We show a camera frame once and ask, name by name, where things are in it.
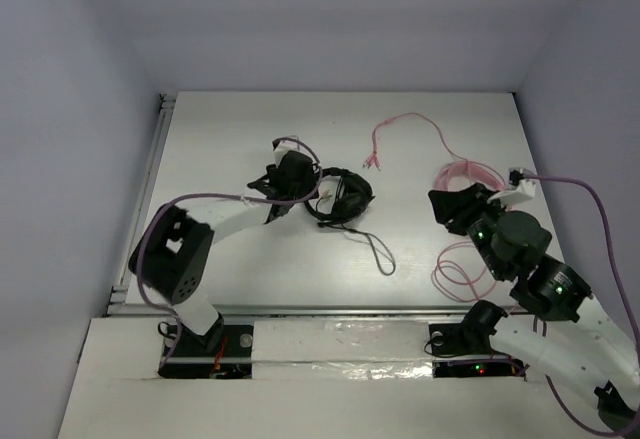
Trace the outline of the black headphones with cable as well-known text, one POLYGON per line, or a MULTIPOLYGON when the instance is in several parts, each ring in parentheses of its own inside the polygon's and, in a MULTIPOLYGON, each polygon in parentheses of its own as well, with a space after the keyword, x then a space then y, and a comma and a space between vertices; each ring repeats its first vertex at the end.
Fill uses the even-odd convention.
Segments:
POLYGON ((333 191, 319 192, 304 202, 304 208, 319 228, 361 236, 369 245, 378 271, 386 277, 397 270, 396 259, 389 247, 375 234, 352 227, 375 199, 371 184, 361 175, 345 168, 329 167, 320 172, 321 182, 335 182, 333 191))

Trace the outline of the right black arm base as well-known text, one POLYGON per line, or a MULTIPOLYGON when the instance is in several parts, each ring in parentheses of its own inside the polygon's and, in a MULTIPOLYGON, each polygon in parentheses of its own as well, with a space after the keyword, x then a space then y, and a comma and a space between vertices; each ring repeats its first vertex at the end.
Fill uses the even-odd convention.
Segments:
POLYGON ((527 367, 519 359, 492 348, 496 325, 505 309, 486 300, 476 302, 457 323, 429 326, 424 352, 434 360, 435 378, 521 377, 527 367))

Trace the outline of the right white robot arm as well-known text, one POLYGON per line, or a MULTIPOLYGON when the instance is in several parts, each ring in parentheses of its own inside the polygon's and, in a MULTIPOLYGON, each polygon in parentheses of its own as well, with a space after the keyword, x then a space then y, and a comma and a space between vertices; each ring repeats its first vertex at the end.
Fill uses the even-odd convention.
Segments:
POLYGON ((538 178, 514 170, 503 191, 475 183, 453 192, 432 190, 428 197, 436 222, 468 237, 494 280, 512 283, 509 295, 517 306, 544 325, 566 324, 572 343, 520 329, 504 308, 479 300, 460 322, 430 327, 424 350, 440 360, 511 355, 543 373, 549 385, 562 383, 594 407, 606 428, 593 435, 636 438, 639 410, 621 390, 639 384, 639 324, 621 291, 632 333, 618 328, 588 283, 548 255, 551 233, 531 214, 516 210, 533 198, 538 178))

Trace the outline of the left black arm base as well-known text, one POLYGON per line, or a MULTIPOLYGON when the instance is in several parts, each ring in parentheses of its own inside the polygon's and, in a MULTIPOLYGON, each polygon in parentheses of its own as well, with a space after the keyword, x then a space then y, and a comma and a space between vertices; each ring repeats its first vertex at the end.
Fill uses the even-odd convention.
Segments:
POLYGON ((220 317, 203 336, 186 326, 161 321, 163 338, 158 375, 164 379, 250 379, 252 377, 252 323, 226 324, 220 317))

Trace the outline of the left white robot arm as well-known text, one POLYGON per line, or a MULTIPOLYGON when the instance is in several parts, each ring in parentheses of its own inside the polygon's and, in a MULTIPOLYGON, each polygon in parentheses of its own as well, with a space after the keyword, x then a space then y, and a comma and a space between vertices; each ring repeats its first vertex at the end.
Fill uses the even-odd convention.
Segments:
POLYGON ((215 351, 224 320, 201 288, 211 247, 244 229, 269 224, 317 196, 320 165, 297 151, 278 153, 245 196, 198 193, 158 209, 131 254, 128 268, 158 293, 200 353, 215 351))

